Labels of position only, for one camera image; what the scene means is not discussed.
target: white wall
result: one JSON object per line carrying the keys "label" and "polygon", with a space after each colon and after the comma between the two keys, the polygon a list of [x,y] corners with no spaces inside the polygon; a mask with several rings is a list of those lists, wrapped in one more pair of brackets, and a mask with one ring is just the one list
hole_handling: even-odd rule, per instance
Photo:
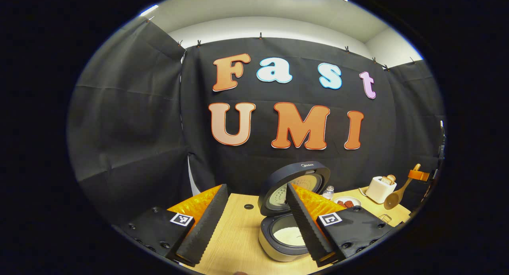
{"label": "white wall", "polygon": [[367,41],[366,46],[378,63],[388,67],[412,62],[410,58],[414,61],[422,59],[419,52],[390,27]]}
{"label": "white wall", "polygon": [[169,35],[176,41],[182,41],[183,47],[197,45],[198,40],[202,43],[212,41],[253,38],[289,38],[312,41],[348,49],[355,54],[360,54],[371,59],[371,53],[366,45],[352,37],[340,32],[313,23],[303,21],[276,18],[276,17],[235,17],[206,21],[189,27],[183,27],[170,32]]}
{"label": "white wall", "polygon": [[[197,41],[210,43],[218,40],[258,37],[289,38],[312,41],[331,45],[341,49],[348,49],[369,59],[376,57],[377,62],[393,67],[422,57],[407,43],[396,31],[388,28],[376,36],[362,43],[340,32],[303,21],[276,18],[276,17],[235,17],[211,20],[189,27],[183,27],[170,32],[169,35],[176,41],[182,40],[183,47],[197,45]],[[200,193],[194,184],[189,168],[189,178],[193,195]]]}

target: wooden table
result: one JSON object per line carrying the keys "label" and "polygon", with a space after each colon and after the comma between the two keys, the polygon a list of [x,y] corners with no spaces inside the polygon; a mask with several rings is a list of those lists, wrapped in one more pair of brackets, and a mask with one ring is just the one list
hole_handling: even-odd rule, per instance
{"label": "wooden table", "polygon": [[[334,194],[334,198],[339,196],[355,197],[361,201],[363,208],[377,217],[389,215],[391,226],[410,218],[410,211],[402,205],[386,210],[383,204],[364,197],[359,190]],[[254,208],[245,209],[246,204],[252,204]],[[292,262],[278,262],[268,257],[258,241],[260,223],[264,218],[258,208],[257,196],[231,194],[200,264],[184,266],[206,275],[233,275],[236,271],[248,275],[307,275],[331,266],[318,268],[310,255]]]}

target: orange letter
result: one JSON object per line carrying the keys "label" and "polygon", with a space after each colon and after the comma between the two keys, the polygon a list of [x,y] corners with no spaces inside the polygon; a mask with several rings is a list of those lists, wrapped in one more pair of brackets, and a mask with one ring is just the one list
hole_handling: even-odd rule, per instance
{"label": "orange letter", "polygon": [[231,66],[231,63],[234,61],[249,63],[251,57],[249,54],[239,54],[237,56],[229,56],[214,61],[214,64],[218,67],[218,79],[212,87],[213,91],[228,90],[237,86],[237,82],[231,79],[231,74],[235,74],[235,76],[239,78],[244,72],[244,67],[240,62],[236,62],[235,65]]}
{"label": "orange letter", "polygon": [[360,121],[364,119],[364,114],[358,111],[349,111],[350,130],[348,132],[348,141],[345,143],[346,150],[355,150],[360,148]]}
{"label": "orange letter", "polygon": [[278,111],[280,116],[278,123],[278,135],[272,141],[274,148],[286,149],[290,146],[288,141],[288,131],[295,147],[299,148],[309,133],[309,139],[304,147],[309,150],[323,150],[327,147],[325,142],[325,124],[330,109],[316,105],[311,108],[306,119],[302,118],[293,103],[280,102],[274,105],[274,110]]}
{"label": "orange letter", "polygon": [[238,103],[235,109],[239,112],[239,132],[231,135],[226,132],[226,103],[212,103],[209,110],[212,113],[211,127],[214,138],[224,145],[239,146],[246,143],[251,133],[251,111],[256,109],[253,103]]}

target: small white plate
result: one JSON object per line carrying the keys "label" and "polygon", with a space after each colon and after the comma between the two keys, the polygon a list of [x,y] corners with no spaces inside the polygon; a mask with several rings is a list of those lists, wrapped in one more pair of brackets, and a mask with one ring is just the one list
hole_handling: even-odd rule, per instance
{"label": "small white plate", "polygon": [[362,206],[362,203],[360,202],[360,200],[354,198],[354,197],[338,197],[336,199],[333,200],[335,203],[338,203],[338,201],[342,201],[343,203],[347,202],[347,201],[352,201],[353,205],[358,205],[358,206]]}

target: black fabric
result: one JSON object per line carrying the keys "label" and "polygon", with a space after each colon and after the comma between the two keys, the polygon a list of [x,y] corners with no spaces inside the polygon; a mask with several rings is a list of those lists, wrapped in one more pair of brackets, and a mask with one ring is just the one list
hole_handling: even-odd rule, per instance
{"label": "black fabric", "polygon": [[183,53],[158,26],[135,18],[96,51],[75,87],[71,163],[113,224],[191,196],[180,121]]}
{"label": "black fabric", "polygon": [[[391,67],[387,79],[396,105],[396,146],[392,174],[401,187],[416,163],[420,170],[433,176],[438,168],[442,143],[440,121],[447,131],[440,87],[424,60]],[[401,204],[414,210],[425,195],[431,180],[413,180],[405,190]]]}
{"label": "black fabric", "polygon": [[[219,58],[247,53],[251,61],[236,88],[213,92]],[[289,83],[258,80],[260,60],[279,57],[289,62],[293,79]],[[320,63],[340,67],[342,87],[326,89],[320,84]],[[374,79],[375,99],[369,99],[359,74],[369,72]],[[371,178],[392,173],[391,164],[396,143],[396,108],[387,72],[372,60],[347,54],[336,47],[308,41],[282,38],[242,38],[205,43],[187,48],[182,67],[182,123],[189,145],[189,161],[194,182],[199,190],[226,183],[232,192],[257,195],[261,183],[279,168],[300,161],[319,161],[331,170],[329,183],[337,191],[367,186]],[[325,131],[325,150],[307,150],[293,143],[287,149],[271,147],[278,128],[275,103],[294,103],[302,119],[314,105],[329,107]],[[239,113],[235,104],[256,105],[251,115],[251,135],[240,146],[227,146],[211,133],[211,103],[228,103],[226,129],[236,134]],[[364,114],[358,150],[345,150],[349,134],[347,113]]]}

